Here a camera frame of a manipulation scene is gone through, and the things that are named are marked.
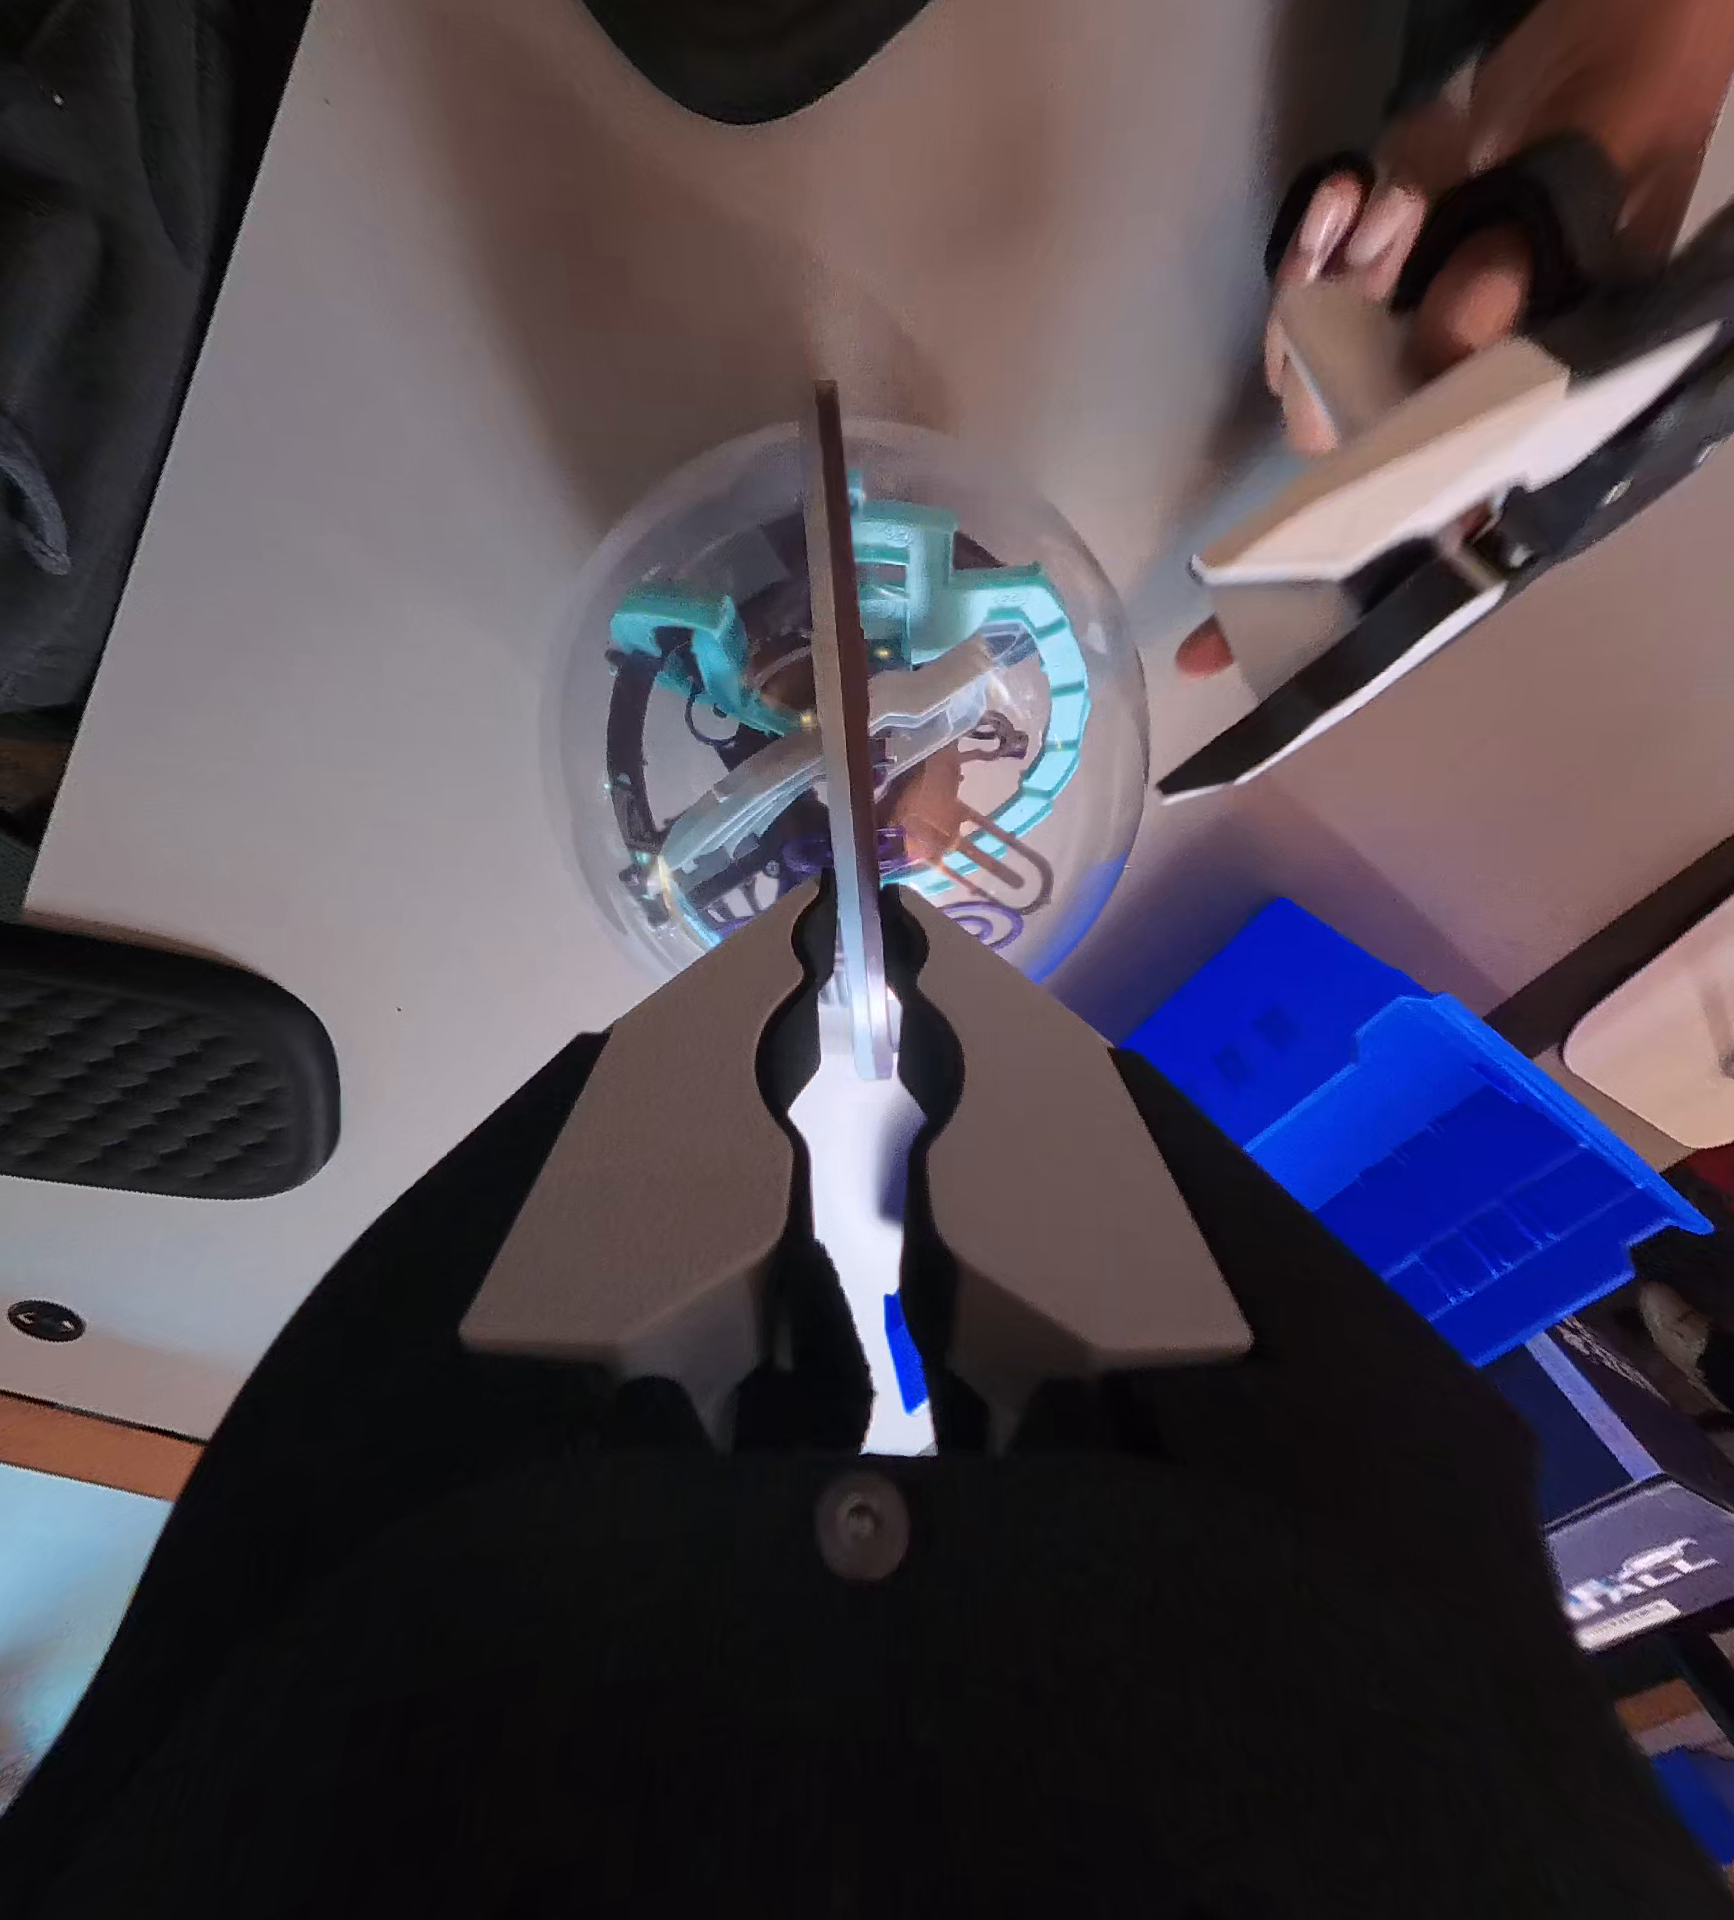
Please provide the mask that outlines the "blue plastic bin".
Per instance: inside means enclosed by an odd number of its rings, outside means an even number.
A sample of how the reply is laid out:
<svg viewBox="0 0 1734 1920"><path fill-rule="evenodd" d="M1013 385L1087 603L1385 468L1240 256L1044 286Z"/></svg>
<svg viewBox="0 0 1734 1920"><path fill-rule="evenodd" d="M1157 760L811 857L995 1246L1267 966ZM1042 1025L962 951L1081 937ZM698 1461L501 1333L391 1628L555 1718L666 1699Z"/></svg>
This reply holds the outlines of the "blue plastic bin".
<svg viewBox="0 0 1734 1920"><path fill-rule="evenodd" d="M1456 996L1286 898L1124 1044L1474 1366L1713 1233Z"/></svg>

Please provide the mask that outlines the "dark printed cardboard box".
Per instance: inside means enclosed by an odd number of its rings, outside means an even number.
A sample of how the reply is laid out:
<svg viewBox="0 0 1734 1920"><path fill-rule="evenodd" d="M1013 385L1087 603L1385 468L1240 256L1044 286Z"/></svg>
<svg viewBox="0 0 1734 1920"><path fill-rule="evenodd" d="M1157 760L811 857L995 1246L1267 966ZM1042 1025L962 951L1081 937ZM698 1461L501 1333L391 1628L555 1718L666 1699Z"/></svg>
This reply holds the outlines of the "dark printed cardboard box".
<svg viewBox="0 0 1734 1920"><path fill-rule="evenodd" d="M1599 1654L1734 1604L1734 1465L1690 1417L1574 1318L1481 1375L1531 1435L1574 1644Z"/></svg>

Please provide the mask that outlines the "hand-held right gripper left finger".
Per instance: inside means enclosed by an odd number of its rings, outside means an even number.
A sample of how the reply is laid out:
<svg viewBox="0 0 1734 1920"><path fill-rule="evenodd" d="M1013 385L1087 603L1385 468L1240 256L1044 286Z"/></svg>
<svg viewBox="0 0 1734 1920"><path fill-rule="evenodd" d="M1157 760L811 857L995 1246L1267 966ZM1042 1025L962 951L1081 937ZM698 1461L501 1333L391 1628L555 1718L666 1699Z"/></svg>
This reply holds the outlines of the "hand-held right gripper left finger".
<svg viewBox="0 0 1734 1920"><path fill-rule="evenodd" d="M832 895L796 885L607 1028L459 1320L467 1352L663 1381L727 1437L833 1384L790 1120L821 1058Z"/></svg>

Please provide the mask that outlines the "person's left hand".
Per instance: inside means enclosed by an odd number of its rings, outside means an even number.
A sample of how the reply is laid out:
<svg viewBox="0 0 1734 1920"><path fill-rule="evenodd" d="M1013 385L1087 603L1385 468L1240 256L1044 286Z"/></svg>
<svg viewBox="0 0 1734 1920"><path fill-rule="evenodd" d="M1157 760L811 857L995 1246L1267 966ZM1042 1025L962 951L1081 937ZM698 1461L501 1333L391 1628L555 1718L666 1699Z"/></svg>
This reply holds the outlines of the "person's left hand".
<svg viewBox="0 0 1734 1920"><path fill-rule="evenodd" d="M1286 191L1286 234L1269 277L1277 288L1334 282L1383 308L1415 255L1436 202L1470 178L1502 169L1523 150L1582 136L1604 155L1621 185L1619 232L1640 258L1676 242L1694 198L1705 148L1734 83L1734 2L1542 2L1508 4L1518 15L1493 47L1483 34L1456 34L1448 74L1427 83L1373 140L1365 161L1312 161ZM1528 319L1533 282L1531 240L1514 227L1481 228L1446 258L1409 319L1409 365L1432 382L1457 362L1493 349ZM1261 337L1261 376L1288 449L1320 461L1339 428L1289 361L1279 299ZM1610 414L1614 397L1637 401L1640 372L1576 381L1560 425L1640 428L1662 411L1671 387L1654 382L1648 406Z"/></svg>

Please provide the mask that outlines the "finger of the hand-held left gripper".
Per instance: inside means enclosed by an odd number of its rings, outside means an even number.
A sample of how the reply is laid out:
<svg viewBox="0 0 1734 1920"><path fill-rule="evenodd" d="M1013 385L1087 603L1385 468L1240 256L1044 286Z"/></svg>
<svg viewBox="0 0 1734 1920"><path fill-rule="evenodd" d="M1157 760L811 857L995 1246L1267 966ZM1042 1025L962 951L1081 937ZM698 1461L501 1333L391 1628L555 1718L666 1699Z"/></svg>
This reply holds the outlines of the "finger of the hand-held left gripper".
<svg viewBox="0 0 1734 1920"><path fill-rule="evenodd" d="M1160 775L1155 795L1182 803L1264 777L1490 616L1508 589L1474 547L1398 547L1339 582L1213 587L1253 703Z"/></svg>
<svg viewBox="0 0 1734 1920"><path fill-rule="evenodd" d="M1569 370L1525 339L1465 357L1299 472L1192 564L1209 589L1332 585L1519 486Z"/></svg>

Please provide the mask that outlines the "clear plastic maze ball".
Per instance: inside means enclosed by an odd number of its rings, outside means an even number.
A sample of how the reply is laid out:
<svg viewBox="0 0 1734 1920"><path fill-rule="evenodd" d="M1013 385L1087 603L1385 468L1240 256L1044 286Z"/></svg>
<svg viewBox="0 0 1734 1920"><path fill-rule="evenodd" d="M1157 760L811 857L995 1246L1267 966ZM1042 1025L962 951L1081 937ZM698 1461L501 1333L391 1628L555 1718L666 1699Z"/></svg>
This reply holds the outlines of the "clear plastic maze ball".
<svg viewBox="0 0 1734 1920"><path fill-rule="evenodd" d="M1042 492L845 414L877 872L1046 986L1144 812L1124 607ZM832 869L801 428L700 452L598 542L555 620L544 769L613 945L671 978Z"/></svg>

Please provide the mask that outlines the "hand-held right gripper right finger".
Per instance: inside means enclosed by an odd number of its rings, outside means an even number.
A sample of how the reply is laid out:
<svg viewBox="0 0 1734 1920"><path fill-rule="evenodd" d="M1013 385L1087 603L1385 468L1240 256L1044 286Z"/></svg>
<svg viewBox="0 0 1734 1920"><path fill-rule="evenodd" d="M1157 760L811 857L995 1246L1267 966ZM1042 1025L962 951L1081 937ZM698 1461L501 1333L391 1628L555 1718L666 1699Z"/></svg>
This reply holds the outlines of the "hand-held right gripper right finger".
<svg viewBox="0 0 1734 1920"><path fill-rule="evenodd" d="M905 886L881 892L901 1318L936 1449L1003 1449L1046 1389L1233 1365L1253 1333L1085 1020Z"/></svg>

